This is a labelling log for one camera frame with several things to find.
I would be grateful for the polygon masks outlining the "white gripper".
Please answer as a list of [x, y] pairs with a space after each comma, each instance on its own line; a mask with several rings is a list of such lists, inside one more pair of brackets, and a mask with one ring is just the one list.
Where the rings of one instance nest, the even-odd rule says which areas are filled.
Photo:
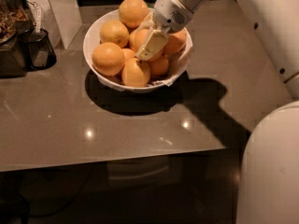
[[149, 29], [145, 41], [136, 53], [136, 57], [147, 61], [157, 54], [168, 42], [168, 33], [176, 33], [182, 30], [192, 19], [190, 12], [179, 0], [156, 0], [153, 12], [150, 11], [146, 18], [138, 26], [138, 30]]

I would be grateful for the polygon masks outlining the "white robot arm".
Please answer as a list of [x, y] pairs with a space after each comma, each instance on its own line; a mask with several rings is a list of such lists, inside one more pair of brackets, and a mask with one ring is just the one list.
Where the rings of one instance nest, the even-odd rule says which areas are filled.
[[[209, 0], [156, 0], [149, 35], [137, 53], [148, 60], [170, 36], [192, 20]], [[220, 139], [231, 138], [241, 150], [235, 224], [299, 224], [299, 0], [236, 0], [263, 46], [287, 104], [272, 103], [275, 86], [264, 82], [250, 94], [247, 109], [271, 105], [250, 136], [234, 134], [235, 120], [216, 100], [216, 86], [182, 83], [186, 96], [202, 106], [198, 114]]]

